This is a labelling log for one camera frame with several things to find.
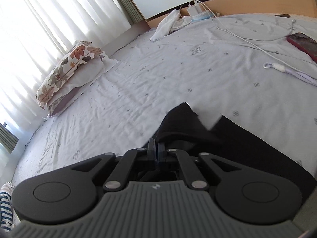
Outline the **black pants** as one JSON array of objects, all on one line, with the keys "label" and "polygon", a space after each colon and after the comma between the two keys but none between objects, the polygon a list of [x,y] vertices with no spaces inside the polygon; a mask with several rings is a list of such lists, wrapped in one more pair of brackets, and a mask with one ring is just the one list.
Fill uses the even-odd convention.
[{"label": "black pants", "polygon": [[225,116],[207,129],[186,102],[166,114],[152,138],[166,149],[182,149],[193,157],[208,152],[284,177],[299,187],[304,200],[316,188],[316,179],[288,156]]}]

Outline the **red smartphone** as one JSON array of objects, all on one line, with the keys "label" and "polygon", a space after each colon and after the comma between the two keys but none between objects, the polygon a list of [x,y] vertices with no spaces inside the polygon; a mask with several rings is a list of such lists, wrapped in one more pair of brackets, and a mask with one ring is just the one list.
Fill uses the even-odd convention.
[{"label": "red smartphone", "polygon": [[297,32],[286,37],[286,40],[297,49],[309,55],[317,63],[317,42],[309,36]]}]

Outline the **white sheer curtain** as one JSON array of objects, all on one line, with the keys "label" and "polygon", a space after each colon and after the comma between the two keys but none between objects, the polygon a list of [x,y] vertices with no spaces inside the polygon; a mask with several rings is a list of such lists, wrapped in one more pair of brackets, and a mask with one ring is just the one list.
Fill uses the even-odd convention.
[{"label": "white sheer curtain", "polygon": [[117,0],[1,0],[1,122],[17,136],[43,118],[35,94],[78,41],[103,47],[130,28]]}]

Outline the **white crumpled cloth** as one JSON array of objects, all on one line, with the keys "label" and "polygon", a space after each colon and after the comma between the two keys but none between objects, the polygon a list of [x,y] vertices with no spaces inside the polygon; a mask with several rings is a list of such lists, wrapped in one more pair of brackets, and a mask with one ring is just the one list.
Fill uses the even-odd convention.
[{"label": "white crumpled cloth", "polygon": [[164,36],[167,36],[170,33],[189,25],[191,22],[192,17],[181,16],[180,11],[174,9],[158,24],[154,35],[150,38],[150,41],[156,42]]}]

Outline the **white and mauve pillow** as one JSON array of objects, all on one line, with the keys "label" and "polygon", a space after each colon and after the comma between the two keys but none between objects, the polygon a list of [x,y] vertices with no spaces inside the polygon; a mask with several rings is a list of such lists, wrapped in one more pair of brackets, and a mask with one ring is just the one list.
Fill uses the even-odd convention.
[{"label": "white and mauve pillow", "polygon": [[117,63],[117,60],[110,59],[105,53],[102,53],[83,66],[80,66],[79,69],[75,70],[72,77],[47,102],[45,106],[48,113],[47,116],[56,117],[62,114],[87,87]]}]

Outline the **white patterned bed sheet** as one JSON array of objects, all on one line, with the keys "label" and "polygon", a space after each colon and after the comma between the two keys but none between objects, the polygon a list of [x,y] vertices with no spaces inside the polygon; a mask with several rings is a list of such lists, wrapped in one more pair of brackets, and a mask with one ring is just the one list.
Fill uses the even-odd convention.
[{"label": "white patterned bed sheet", "polygon": [[13,183],[140,147],[182,102],[206,127],[224,115],[316,175],[316,87],[264,67],[287,63],[316,76],[312,59],[286,41],[289,32],[316,38],[316,20],[241,14],[195,22],[156,42],[146,32],[39,128]]}]

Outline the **green curtain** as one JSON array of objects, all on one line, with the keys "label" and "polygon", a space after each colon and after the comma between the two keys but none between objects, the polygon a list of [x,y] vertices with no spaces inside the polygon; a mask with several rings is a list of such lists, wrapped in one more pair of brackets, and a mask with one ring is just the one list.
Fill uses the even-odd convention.
[{"label": "green curtain", "polygon": [[134,4],[133,0],[117,0],[123,9],[124,15],[131,25],[142,22],[144,19],[143,15]]},{"label": "green curtain", "polygon": [[9,154],[14,151],[19,141],[19,139],[2,124],[0,124],[0,140],[1,145],[7,150]]}]

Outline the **blue white striped garment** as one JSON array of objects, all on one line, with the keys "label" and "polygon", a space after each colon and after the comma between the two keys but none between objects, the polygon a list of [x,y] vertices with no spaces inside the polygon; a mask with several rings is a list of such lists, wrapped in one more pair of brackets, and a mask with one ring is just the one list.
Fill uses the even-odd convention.
[{"label": "blue white striped garment", "polygon": [[14,185],[11,182],[5,183],[1,187],[1,228],[6,231],[12,231],[13,225],[13,206],[12,193]]}]

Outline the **floral pillow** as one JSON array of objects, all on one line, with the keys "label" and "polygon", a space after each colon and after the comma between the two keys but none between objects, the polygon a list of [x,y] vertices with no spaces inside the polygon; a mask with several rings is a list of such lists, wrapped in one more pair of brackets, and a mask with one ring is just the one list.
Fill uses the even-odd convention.
[{"label": "floral pillow", "polygon": [[81,66],[90,60],[105,57],[104,51],[93,47],[90,41],[79,41],[60,60],[38,88],[35,98],[43,110],[53,95],[59,91]]}]

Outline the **white charger plug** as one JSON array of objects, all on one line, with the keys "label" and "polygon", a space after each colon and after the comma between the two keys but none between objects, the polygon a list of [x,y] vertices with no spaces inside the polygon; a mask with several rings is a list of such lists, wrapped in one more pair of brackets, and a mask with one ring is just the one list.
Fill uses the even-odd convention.
[{"label": "white charger plug", "polygon": [[193,1],[193,5],[191,5],[191,2],[189,2],[189,6],[187,8],[187,12],[190,17],[197,18],[204,13],[205,10],[202,9],[200,3],[197,0]]}]

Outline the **right green curtain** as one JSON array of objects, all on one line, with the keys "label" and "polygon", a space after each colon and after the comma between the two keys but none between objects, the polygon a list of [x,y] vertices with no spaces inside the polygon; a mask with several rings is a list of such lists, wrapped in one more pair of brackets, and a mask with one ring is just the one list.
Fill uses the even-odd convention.
[{"label": "right green curtain", "polygon": [[131,25],[142,22],[144,19],[143,15],[134,4],[133,0],[117,0],[123,9],[124,15]]}]

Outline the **left green curtain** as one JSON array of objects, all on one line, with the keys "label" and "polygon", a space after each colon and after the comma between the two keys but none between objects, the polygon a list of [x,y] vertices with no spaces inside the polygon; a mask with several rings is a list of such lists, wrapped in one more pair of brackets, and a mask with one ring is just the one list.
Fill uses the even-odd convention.
[{"label": "left green curtain", "polygon": [[9,154],[14,151],[19,141],[19,139],[2,124],[0,124],[0,140],[1,145],[7,150]]}]

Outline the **wooden bed headboard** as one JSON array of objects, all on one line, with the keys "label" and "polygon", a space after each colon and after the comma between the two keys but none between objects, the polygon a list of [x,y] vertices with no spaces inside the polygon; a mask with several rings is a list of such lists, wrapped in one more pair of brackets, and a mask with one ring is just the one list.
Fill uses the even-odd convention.
[{"label": "wooden bed headboard", "polygon": [[204,4],[222,16],[275,13],[316,18],[316,2],[312,0],[210,0]]}]

